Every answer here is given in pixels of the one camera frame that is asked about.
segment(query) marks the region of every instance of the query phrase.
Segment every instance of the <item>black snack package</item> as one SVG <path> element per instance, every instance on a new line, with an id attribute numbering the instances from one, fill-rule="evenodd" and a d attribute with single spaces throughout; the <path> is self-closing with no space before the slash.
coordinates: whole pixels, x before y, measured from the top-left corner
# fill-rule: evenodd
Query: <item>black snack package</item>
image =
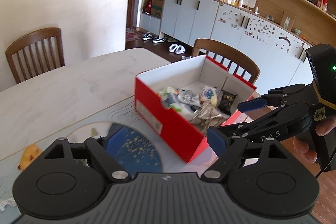
<path id="1" fill-rule="evenodd" d="M 234 102 L 237 95 L 231 94 L 225 90 L 223 90 L 223 96 L 222 99 L 218 105 L 218 109 L 225 113 L 226 115 L 231 115 L 230 108 L 232 106 L 232 103 Z"/>

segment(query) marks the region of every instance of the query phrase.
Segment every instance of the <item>human hand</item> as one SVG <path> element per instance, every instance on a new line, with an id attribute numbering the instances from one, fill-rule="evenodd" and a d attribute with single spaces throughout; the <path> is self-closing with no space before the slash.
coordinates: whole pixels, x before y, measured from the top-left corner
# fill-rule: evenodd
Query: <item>human hand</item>
<path id="1" fill-rule="evenodd" d="M 336 127 L 336 117 L 319 122 L 316 126 L 316 133 L 319 136 L 327 135 L 333 128 Z M 317 153 L 314 150 L 309 150 L 308 144 L 306 142 L 298 140 L 294 137 L 293 139 L 294 149 L 301 153 L 302 157 L 313 163 L 317 159 Z"/>

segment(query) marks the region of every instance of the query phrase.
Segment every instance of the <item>wooden chair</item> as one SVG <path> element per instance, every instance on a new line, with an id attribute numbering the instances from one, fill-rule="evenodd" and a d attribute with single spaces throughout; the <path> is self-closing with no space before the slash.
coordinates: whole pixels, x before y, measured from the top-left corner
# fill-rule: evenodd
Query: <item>wooden chair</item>
<path id="1" fill-rule="evenodd" d="M 243 72 L 240 76 L 244 77 L 245 73 L 248 72 L 251 75 L 248 82 L 252 84 L 255 83 L 260 74 L 260 70 L 256 63 L 242 52 L 226 44 L 206 38 L 196 39 L 192 57 L 198 56 L 201 49 L 205 50 L 205 54 L 208 56 L 211 52 L 214 53 L 214 56 L 212 57 L 213 59 L 218 59 L 218 56 L 222 57 L 220 60 L 221 64 L 224 63 L 225 59 L 228 59 L 229 64 L 226 66 L 228 70 L 231 68 L 232 63 L 235 63 L 237 66 L 234 73 L 237 73 L 238 69 L 241 67 Z"/>
<path id="2" fill-rule="evenodd" d="M 61 29 L 45 28 L 19 38 L 7 48 L 6 57 L 17 84 L 63 67 Z"/>

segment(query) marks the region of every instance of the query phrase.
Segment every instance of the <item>wooden floor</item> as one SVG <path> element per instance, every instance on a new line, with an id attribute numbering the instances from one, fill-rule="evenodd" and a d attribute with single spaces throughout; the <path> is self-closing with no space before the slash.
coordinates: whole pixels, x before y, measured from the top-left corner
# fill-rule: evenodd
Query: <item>wooden floor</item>
<path id="1" fill-rule="evenodd" d="M 170 45 L 171 43 L 168 42 L 153 43 L 152 41 L 144 42 L 143 40 L 139 39 L 126 42 L 126 49 L 136 47 L 146 48 L 170 62 L 180 61 L 182 60 L 182 55 L 190 56 L 192 53 L 192 47 L 184 43 L 179 43 L 179 45 L 183 45 L 186 48 L 186 52 L 182 55 L 177 55 L 173 52 L 168 51 Z M 265 110 L 256 111 L 256 115 L 253 116 L 252 114 L 249 114 L 249 116 L 252 119 L 257 119 L 267 112 L 269 112 L 269 109 L 266 110 L 265 108 Z M 308 163 L 301 157 L 300 153 L 295 151 L 293 147 L 293 138 L 282 141 L 281 143 L 312 174 L 316 175 L 320 171 L 320 168 L 317 164 Z M 336 170 L 332 172 L 324 172 L 322 175 L 320 175 L 318 181 L 320 184 L 320 196 L 311 214 L 323 224 L 336 224 Z"/>
<path id="2" fill-rule="evenodd" d="M 128 41 L 126 42 L 126 49 L 130 48 L 146 48 L 150 50 L 151 52 L 154 52 L 155 54 L 161 56 L 162 58 L 168 60 L 169 62 L 177 62 L 182 60 L 181 56 L 191 56 L 192 53 L 192 47 L 189 45 L 179 42 L 178 45 L 182 45 L 185 47 L 185 53 L 183 54 L 176 54 L 174 52 L 169 52 L 169 46 L 172 43 L 168 43 L 167 41 L 162 43 L 153 43 L 151 40 L 143 41 L 142 39 L 134 40 L 134 41 Z"/>

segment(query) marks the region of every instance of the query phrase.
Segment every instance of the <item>red box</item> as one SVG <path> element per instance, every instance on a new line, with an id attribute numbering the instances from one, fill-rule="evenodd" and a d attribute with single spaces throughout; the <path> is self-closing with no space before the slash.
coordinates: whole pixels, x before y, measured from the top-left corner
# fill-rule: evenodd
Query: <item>red box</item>
<path id="1" fill-rule="evenodd" d="M 229 74 L 224 66 L 206 55 L 146 71 L 135 78 L 137 111 L 186 163 L 208 147 L 206 136 L 174 109 L 165 109 L 157 92 L 171 86 L 201 93 L 204 85 L 237 94 L 231 107 L 233 115 L 224 124 L 231 124 L 238 118 L 241 113 L 237 105 L 248 100 L 256 89 L 240 76 Z"/>

